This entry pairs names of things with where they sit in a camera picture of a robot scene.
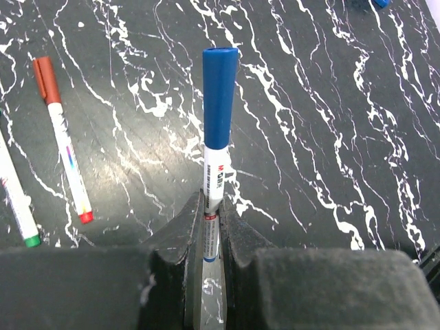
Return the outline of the orange red pen cap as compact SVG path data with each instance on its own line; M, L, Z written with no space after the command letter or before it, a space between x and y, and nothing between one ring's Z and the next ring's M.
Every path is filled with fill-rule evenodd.
M45 104L61 103L61 95L50 57L36 58L32 64L38 90Z

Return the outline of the white pen blue end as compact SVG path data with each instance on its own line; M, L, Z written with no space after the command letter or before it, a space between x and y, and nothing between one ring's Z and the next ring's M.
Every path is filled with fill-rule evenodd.
M224 196L228 149L204 148L202 328L223 328L219 206Z

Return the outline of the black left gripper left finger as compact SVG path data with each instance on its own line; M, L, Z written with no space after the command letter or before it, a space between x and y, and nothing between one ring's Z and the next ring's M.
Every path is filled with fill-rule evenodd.
M2 329L198 329L204 196L145 242L1 252Z

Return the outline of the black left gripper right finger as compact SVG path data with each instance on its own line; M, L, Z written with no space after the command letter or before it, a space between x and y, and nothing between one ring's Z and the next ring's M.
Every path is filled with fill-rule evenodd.
M226 329L428 329L430 288L398 250L279 248L220 209Z

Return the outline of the blue pen cap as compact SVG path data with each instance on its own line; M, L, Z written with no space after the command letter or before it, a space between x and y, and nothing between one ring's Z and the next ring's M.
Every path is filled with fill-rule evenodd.
M238 49L214 47L202 53L204 144L225 148L230 139Z

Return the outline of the white pen red end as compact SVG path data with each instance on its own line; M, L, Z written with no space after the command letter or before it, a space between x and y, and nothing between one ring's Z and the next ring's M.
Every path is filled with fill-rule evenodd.
M62 104L59 102L53 102L48 104L47 109L52 121L58 151L66 172L76 213L82 224L90 223L94 220L92 207L85 188L83 177L80 174L78 162L74 152L74 146L72 144L67 121L63 113Z

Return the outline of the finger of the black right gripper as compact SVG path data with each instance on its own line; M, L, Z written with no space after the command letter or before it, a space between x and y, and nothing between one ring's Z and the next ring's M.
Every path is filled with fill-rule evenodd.
M439 244L425 253L419 264L432 292L439 292Z

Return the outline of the white pen green end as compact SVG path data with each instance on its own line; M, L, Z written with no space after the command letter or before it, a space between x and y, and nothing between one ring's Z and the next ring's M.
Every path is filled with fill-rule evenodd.
M41 244L39 230L15 170L6 141L1 133L1 184L12 209L16 224L27 248Z

